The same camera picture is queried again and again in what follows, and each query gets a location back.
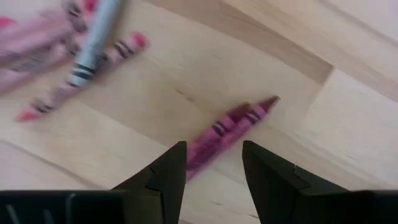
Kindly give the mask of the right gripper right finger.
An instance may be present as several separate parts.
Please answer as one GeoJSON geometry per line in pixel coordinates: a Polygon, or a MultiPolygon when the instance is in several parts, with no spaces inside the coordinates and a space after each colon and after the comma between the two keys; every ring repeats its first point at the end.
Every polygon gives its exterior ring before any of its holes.
{"type": "Polygon", "coordinates": [[[261,224],[328,224],[312,197],[347,192],[253,141],[243,142],[242,160],[261,224]]]}

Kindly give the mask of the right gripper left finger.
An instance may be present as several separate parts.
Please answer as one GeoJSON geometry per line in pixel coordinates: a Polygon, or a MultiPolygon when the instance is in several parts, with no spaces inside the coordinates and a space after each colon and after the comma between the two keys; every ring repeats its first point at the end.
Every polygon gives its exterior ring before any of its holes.
{"type": "Polygon", "coordinates": [[[115,186],[124,191],[125,224],[178,224],[186,183],[187,143],[179,141],[115,186]]]}

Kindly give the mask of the magenta crayon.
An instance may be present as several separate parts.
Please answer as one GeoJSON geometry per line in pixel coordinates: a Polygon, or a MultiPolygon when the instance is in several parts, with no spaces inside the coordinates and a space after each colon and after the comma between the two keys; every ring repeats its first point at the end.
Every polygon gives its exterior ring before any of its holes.
{"type": "Polygon", "coordinates": [[[221,140],[229,134],[238,121],[249,111],[251,105],[242,103],[229,110],[200,136],[187,145],[187,180],[190,180],[201,168],[220,151],[221,140]]]}
{"type": "Polygon", "coordinates": [[[194,176],[196,176],[201,170],[210,164],[214,159],[216,159],[220,154],[229,149],[235,142],[237,142],[241,137],[243,137],[252,127],[259,123],[267,114],[269,114],[271,108],[280,100],[278,96],[272,96],[268,99],[251,106],[249,111],[243,116],[243,118],[238,121],[236,127],[227,134],[220,144],[220,151],[215,154],[215,156],[204,165],[194,176]]]}

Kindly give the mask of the gray crayon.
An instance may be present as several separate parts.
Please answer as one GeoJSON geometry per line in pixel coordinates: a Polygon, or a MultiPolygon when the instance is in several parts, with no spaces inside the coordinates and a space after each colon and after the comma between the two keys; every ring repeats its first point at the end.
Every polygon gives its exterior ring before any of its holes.
{"type": "Polygon", "coordinates": [[[111,27],[114,24],[122,0],[99,0],[92,26],[81,47],[75,64],[67,79],[71,86],[85,86],[97,71],[97,58],[100,55],[111,27]]]}

